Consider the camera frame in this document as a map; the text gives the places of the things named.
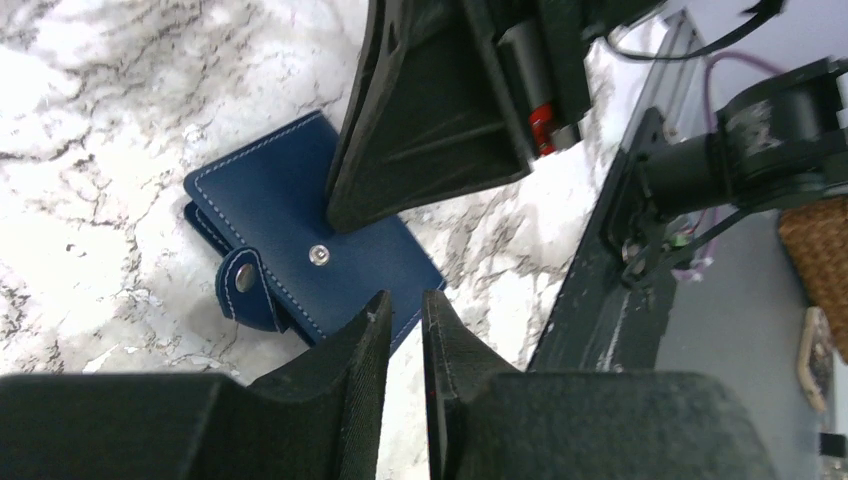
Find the dark blue card holder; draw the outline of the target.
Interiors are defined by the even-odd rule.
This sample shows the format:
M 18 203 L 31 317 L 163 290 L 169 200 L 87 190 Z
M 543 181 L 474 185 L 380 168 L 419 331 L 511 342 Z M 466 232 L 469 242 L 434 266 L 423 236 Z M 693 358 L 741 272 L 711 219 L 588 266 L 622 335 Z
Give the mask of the dark blue card holder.
M 398 217 L 351 234 L 327 223 L 337 143 L 322 113 L 304 115 L 189 173 L 184 215 L 221 255 L 215 294 L 226 318 L 312 346 L 385 290 L 397 348 L 420 321 L 423 293 L 446 282 Z

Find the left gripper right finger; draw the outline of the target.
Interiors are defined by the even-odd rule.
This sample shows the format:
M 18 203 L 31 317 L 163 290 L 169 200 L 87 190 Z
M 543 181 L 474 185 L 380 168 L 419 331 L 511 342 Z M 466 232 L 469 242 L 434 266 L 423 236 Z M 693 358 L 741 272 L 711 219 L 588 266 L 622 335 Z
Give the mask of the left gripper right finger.
M 422 298 L 434 479 L 772 479 L 747 410 L 697 373 L 523 372 Z

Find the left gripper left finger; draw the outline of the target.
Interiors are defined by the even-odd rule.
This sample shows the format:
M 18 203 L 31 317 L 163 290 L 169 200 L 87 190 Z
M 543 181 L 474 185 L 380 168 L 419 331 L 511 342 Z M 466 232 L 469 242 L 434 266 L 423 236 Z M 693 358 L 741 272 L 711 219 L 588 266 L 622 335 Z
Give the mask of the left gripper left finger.
M 372 479 L 392 327 L 377 293 L 249 385 L 219 373 L 1 380 L 5 479 Z

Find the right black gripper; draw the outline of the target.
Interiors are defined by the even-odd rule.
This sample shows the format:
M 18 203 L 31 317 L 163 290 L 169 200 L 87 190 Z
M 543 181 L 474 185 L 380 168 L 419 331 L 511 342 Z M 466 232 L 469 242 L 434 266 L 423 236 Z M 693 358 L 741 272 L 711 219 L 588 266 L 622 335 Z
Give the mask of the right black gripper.
M 351 232 L 525 177 L 582 140 L 595 40 L 661 1 L 372 1 L 326 183 Z

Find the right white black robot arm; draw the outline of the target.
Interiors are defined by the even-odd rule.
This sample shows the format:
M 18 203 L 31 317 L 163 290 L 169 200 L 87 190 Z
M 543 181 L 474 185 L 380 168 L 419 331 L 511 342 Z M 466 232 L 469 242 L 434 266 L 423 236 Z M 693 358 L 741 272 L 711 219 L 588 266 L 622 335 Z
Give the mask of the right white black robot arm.
M 576 144 L 591 107 L 585 58 L 653 1 L 373 1 L 326 184 L 350 232 L 514 182 Z M 837 86 L 824 58 L 762 81 L 713 131 L 635 149 L 602 223 L 622 279 L 645 283 L 745 216 L 814 202 L 847 181 Z

